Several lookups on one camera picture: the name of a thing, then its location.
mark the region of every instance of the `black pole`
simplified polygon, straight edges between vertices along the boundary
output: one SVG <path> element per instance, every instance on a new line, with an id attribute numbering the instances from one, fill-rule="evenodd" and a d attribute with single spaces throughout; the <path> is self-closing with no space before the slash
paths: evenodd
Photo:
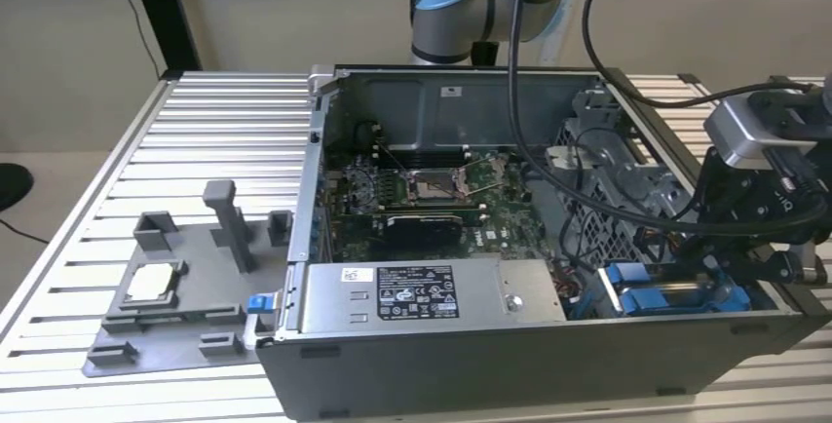
<path id="1" fill-rule="evenodd" d="M 141 0 L 169 70 L 201 70 L 180 0 Z"/>

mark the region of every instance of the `blue latch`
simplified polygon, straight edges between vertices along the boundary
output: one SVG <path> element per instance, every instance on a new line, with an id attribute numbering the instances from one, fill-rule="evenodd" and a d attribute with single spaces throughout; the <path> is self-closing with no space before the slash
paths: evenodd
<path id="1" fill-rule="evenodd" d="M 652 280 L 648 267 L 641 262 L 612 262 L 607 266 L 607 277 L 613 285 L 645 283 Z"/>
<path id="2" fill-rule="evenodd" d="M 248 298 L 248 306 L 245 307 L 248 314 L 265 314 L 275 312 L 275 294 L 259 293 Z"/>

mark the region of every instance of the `screw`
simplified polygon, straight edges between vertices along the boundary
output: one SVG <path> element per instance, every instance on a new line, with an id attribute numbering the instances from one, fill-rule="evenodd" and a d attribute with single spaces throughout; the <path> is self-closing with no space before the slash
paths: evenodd
<path id="1" fill-rule="evenodd" d="M 520 309 L 523 308 L 523 299 L 520 298 L 520 296 L 515 294 L 508 294 L 505 296 L 505 307 L 512 313 L 520 311 Z"/>
<path id="2" fill-rule="evenodd" d="M 783 187 L 789 192 L 795 192 L 795 190 L 797 189 L 797 186 L 795 185 L 795 181 L 792 181 L 792 179 L 789 177 L 781 178 L 780 179 L 780 184 L 783 184 Z"/>

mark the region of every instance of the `metal table frame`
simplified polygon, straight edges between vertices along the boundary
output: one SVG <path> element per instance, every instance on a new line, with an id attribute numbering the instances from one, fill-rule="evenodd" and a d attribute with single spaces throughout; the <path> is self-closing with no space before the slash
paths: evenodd
<path id="1" fill-rule="evenodd" d="M 631 76 L 653 98 L 705 93 L 691 76 Z M 712 109 L 656 110 L 701 158 Z M 260 365 L 87 379 L 79 371 L 132 253 L 137 214 L 208 221 L 207 178 L 233 177 L 247 217 L 293 207 L 309 101 L 303 74 L 185 73 L 160 82 L 0 314 L 0 422 L 287 421 Z M 832 244 L 819 248 L 832 262 Z M 832 307 L 832 290 L 815 292 Z M 832 327 L 743 362 L 696 396 L 401 417 L 404 421 L 821 421 Z"/>

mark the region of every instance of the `warning label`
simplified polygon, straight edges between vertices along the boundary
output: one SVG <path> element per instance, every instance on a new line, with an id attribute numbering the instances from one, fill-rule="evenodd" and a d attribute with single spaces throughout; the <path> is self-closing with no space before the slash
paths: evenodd
<path id="1" fill-rule="evenodd" d="M 449 265 L 381 267 L 376 271 L 379 317 L 384 321 L 459 318 Z"/>

